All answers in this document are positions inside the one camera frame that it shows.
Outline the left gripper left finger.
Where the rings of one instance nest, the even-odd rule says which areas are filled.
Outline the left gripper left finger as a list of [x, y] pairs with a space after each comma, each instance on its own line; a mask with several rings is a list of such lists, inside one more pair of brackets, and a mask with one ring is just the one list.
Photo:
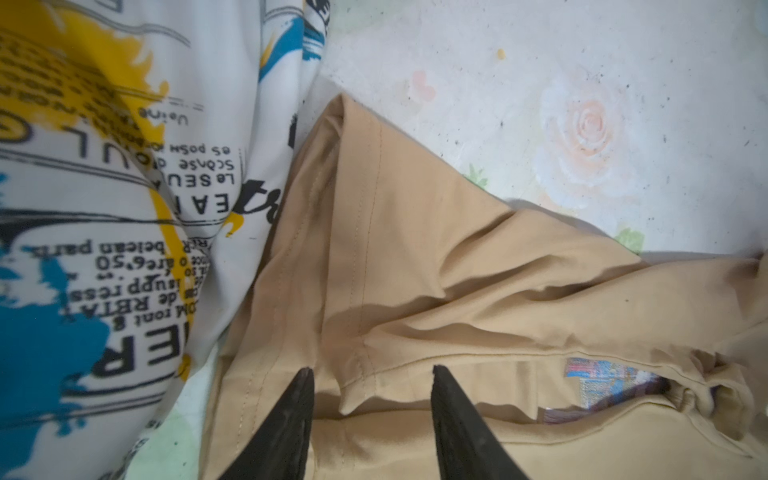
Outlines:
[[314, 387], [312, 369], [300, 369], [221, 478], [302, 479], [311, 439]]

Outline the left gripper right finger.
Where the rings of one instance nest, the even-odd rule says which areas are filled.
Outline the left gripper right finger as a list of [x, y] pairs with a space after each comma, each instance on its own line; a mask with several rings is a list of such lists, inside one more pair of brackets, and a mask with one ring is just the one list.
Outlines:
[[431, 412], [442, 480], [525, 479], [450, 370], [433, 367]]

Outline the beige garment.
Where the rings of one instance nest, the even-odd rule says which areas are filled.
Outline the beige garment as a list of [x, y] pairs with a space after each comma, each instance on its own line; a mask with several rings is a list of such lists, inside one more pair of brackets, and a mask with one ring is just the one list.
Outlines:
[[765, 258], [646, 263], [510, 208], [340, 95], [222, 352], [200, 475], [309, 367], [308, 478], [435, 479], [437, 365], [533, 479], [767, 475]]

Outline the printed white blue yellow shorts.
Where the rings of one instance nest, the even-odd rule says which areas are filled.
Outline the printed white blue yellow shorts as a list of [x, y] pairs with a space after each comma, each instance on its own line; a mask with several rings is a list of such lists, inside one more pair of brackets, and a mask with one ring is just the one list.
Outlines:
[[1, 5], [1, 475], [121, 479], [276, 221], [327, 1]]

